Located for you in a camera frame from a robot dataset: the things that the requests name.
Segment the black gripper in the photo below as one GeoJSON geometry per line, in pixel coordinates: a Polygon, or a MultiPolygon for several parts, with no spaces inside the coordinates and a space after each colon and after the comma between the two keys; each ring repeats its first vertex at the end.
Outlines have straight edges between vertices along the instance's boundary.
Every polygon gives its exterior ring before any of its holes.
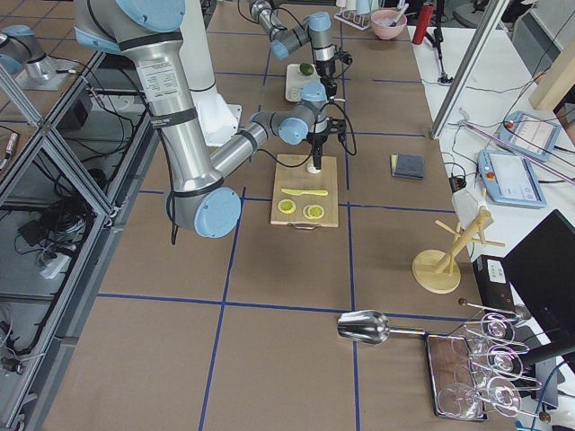
{"type": "Polygon", "coordinates": [[[327,99],[329,101],[334,100],[338,91],[338,85],[333,74],[320,74],[320,82],[326,91],[327,99]]]}
{"type": "Polygon", "coordinates": [[[327,134],[321,133],[308,133],[307,142],[312,147],[311,154],[313,155],[313,165],[316,170],[322,169],[323,158],[323,144],[327,141],[327,134]]]}

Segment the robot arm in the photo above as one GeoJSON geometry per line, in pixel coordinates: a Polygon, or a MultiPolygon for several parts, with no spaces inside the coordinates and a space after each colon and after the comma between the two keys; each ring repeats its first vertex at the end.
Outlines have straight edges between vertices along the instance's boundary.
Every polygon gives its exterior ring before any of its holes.
{"type": "Polygon", "coordinates": [[[304,86],[288,111],[258,112],[214,152],[206,122],[223,123],[223,104],[198,108],[214,92],[206,26],[198,1],[77,1],[75,34],[86,48],[123,55],[135,65],[164,145],[171,178],[166,213],[174,228],[207,238],[231,232],[241,199],[225,186],[234,172],[272,136],[290,145],[325,129],[329,95],[323,84],[304,86]]]}
{"type": "Polygon", "coordinates": [[[279,3],[250,1],[251,17],[266,31],[270,48],[279,60],[288,58],[306,44],[311,45],[314,67],[320,76],[327,97],[333,99],[337,92],[335,82],[336,45],[332,38],[332,19],[327,12],[313,13],[293,29],[288,29],[275,15],[279,3]]]}

